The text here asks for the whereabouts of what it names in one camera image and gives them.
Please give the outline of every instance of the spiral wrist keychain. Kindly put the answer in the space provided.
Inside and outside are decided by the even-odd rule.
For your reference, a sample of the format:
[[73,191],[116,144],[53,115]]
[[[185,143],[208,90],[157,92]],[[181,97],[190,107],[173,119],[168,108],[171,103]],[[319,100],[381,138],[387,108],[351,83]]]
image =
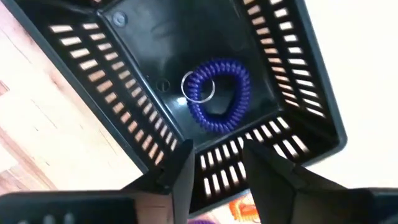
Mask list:
[[[214,118],[208,114],[201,105],[214,96],[215,83],[209,97],[202,100],[201,91],[203,84],[215,76],[234,78],[237,83],[235,97],[230,109],[222,118]],[[194,71],[188,72],[182,79],[181,90],[188,100],[188,108],[197,123],[207,131],[226,134],[233,131],[242,120],[249,108],[251,95],[249,71],[237,60],[214,59],[199,65]]]

